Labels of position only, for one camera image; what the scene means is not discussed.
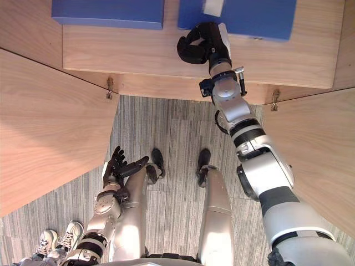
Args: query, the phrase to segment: black shoe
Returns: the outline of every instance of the black shoe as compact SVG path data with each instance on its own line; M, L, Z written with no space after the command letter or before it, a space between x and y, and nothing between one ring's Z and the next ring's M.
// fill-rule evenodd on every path
M151 159L152 159L153 163L156 164L158 169L161 170L160 178L165 177L164 160L163 160L163 156L162 156L159 149L154 148L151 151Z
M209 149L204 148L202 151L200 151L199 160L197 162L197 171L196 171L196 175L198 177L197 182L200 187L206 186L205 177L207 175L208 170L202 171L201 169L203 165L208 165L210 163L210 159L211 159L211 152Z

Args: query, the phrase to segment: white sneaker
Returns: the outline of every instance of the white sneaker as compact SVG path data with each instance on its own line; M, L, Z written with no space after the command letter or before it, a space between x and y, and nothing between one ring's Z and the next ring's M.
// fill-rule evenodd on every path
M56 231L45 230L40 234L39 247L37 248L35 254L41 254L47 256L51 251L55 249L55 242L58 238Z
M64 247L66 252L70 252L75 249L78 245L79 240L84 234L83 226L78 222L70 221L68 224L65 235L58 238L57 248Z

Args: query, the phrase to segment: wooden table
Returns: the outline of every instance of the wooden table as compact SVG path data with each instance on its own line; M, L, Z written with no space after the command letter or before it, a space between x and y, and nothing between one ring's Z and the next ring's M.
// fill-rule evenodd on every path
M171 76L206 77L207 65L191 65L178 57L176 44L180 36L187 34L186 30L177 28L178 7L177 0L165 1L163 30L64 26L64 68L158 75L160 80ZM245 67L245 78L250 84L331 88L343 9L342 0L298 0L289 42L231 35L234 66ZM169 80L165 79L165 85L168 84ZM132 89L132 94L141 95L142 88ZM160 91L158 88L151 96L159 97ZM188 99L174 93L168 98Z

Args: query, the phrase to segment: black cable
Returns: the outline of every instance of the black cable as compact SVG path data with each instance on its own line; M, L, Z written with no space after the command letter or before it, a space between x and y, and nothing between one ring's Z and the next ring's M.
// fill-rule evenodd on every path
M224 133L224 134L227 134L228 135L228 131L226 129L224 129L223 127L221 127L221 125L218 123L218 115L220 114L220 110L218 110L216 113L215 113L215 123L217 125L217 127Z

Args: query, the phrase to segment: blue box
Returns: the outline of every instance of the blue box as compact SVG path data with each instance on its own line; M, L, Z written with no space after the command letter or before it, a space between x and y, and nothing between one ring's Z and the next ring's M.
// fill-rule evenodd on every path
M296 0L224 0L220 17L203 14L204 0L180 0L178 27L225 23L227 31L258 38L289 40Z
M162 29L164 0L53 0L59 24Z

